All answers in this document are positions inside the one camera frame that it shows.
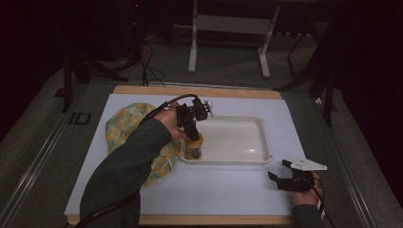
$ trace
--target floor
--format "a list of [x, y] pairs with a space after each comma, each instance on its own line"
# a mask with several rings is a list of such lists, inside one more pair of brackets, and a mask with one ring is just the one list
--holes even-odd
[[[149, 46], [144, 46], [144, 58], [146, 60], [150, 58], [146, 77], [151, 84], [270, 89], [293, 80], [285, 57], [296, 39], [289, 36], [276, 36], [270, 43], [268, 63], [273, 76], [269, 80], [260, 76], [256, 49], [260, 44], [259, 37], [252, 37], [254, 42], [250, 44], [240, 45], [242, 39], [247, 37], [236, 37], [232, 40], [217, 33], [202, 33], [197, 72], [194, 74], [187, 72], [189, 37], [190, 33], [186, 29], [179, 30], [174, 42], [170, 43], [158, 35], [149, 35], [146, 39]], [[293, 55], [297, 70], [303, 68], [315, 46], [315, 42], [309, 37], [302, 41], [300, 48]], [[121, 72], [121, 75], [130, 79], [126, 84], [143, 83], [141, 66]], [[66, 224], [63, 212], [71, 193], [71, 185], [74, 185], [86, 155], [83, 148], [91, 142], [91, 132], [97, 126], [96, 122], [91, 122], [83, 128], [80, 125], [70, 124], [69, 120], [74, 112], [92, 112], [91, 108], [98, 110], [94, 111], [98, 113], [97, 115], [102, 113], [107, 94], [119, 84], [121, 82], [111, 81], [93, 72], [93, 79], [89, 85], [74, 83], [75, 102], [67, 113], [62, 113], [63, 98], [55, 97], [54, 94], [63, 87], [63, 70], [48, 79], [21, 119], [1, 141], [2, 227], [63, 227]], [[293, 94], [307, 96], [308, 87], [309, 83], [298, 86], [290, 91], [289, 96]], [[334, 147], [340, 152], [334, 160], [346, 164], [339, 166], [338, 172], [350, 186], [346, 194], [352, 199], [357, 199], [355, 210], [361, 212], [358, 213], [361, 215], [360, 225], [401, 227], [403, 224], [401, 207], [396, 203], [365, 138], [338, 90], [335, 92], [334, 107], [333, 127], [324, 128], [326, 130], [323, 134], [330, 134], [330, 139], [333, 139], [327, 146]], [[298, 123], [303, 123], [301, 119], [303, 117], [306, 118], [306, 115], [293, 116]], [[306, 134], [299, 135], [301, 141], [314, 140], [304, 139], [304, 135]], [[304, 149], [307, 151], [315, 150], [309, 145], [306, 146]], [[67, 174], [66, 170], [73, 170], [74, 173]], [[26, 184], [27, 188], [17, 188], [20, 183]], [[16, 198], [14, 193], [20, 195], [20, 198]], [[356, 219], [352, 218], [352, 223], [349, 223], [348, 217], [346, 215], [344, 222], [339, 220], [337, 227], [353, 227], [351, 225], [355, 224]]]

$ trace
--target white tray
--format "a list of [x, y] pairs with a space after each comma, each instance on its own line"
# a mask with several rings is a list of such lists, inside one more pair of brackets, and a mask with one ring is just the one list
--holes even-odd
[[204, 137], [201, 158], [187, 160], [182, 146], [180, 158], [185, 163], [265, 164], [272, 158], [260, 118], [214, 116], [196, 127]]

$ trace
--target person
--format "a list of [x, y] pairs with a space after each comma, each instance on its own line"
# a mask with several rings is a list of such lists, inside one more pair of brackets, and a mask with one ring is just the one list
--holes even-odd
[[[133, 200], [80, 227], [137, 227], [140, 219], [140, 194], [136, 194], [151, 172], [153, 159], [172, 140], [186, 139], [177, 127], [176, 109], [172, 103], [154, 118], [140, 125], [95, 169], [80, 203], [80, 218], [93, 215], [116, 201], [134, 196]], [[320, 227], [320, 215], [315, 210], [317, 199], [309, 193], [295, 193], [293, 209], [297, 227]]]
[[[315, 178], [315, 188], [320, 195], [322, 195], [321, 188], [319, 187], [319, 175], [312, 172]], [[319, 204], [319, 196], [311, 189], [307, 192], [294, 192], [293, 193], [293, 221], [296, 228], [322, 228], [324, 224], [321, 219], [321, 214], [317, 208]]]

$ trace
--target wooden table edge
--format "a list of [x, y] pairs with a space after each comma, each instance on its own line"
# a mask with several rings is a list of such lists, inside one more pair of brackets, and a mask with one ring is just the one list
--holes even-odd
[[241, 89], [241, 88], [178, 87], [178, 86], [117, 85], [113, 90], [113, 94], [142, 94], [142, 95], [167, 95], [167, 96], [196, 94], [199, 97], [277, 99], [277, 100], [282, 99], [279, 92], [271, 90]]
[[[71, 225], [79, 216], [67, 216]], [[291, 225], [291, 216], [162, 216], [140, 215], [140, 225]]]

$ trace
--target white table surface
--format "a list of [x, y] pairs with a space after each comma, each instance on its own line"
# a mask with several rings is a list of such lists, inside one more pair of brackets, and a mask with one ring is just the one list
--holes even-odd
[[[133, 103], [158, 106], [173, 96], [111, 94], [70, 196], [65, 215], [78, 216], [86, 183], [106, 157], [106, 121]], [[267, 171], [290, 178], [281, 160], [305, 157], [287, 104], [283, 100], [201, 97], [213, 103], [215, 115], [263, 119], [272, 160], [264, 165], [212, 165], [176, 162], [162, 180], [143, 188], [142, 215], [290, 216], [291, 194], [277, 189]], [[192, 105], [191, 99], [179, 100]]]

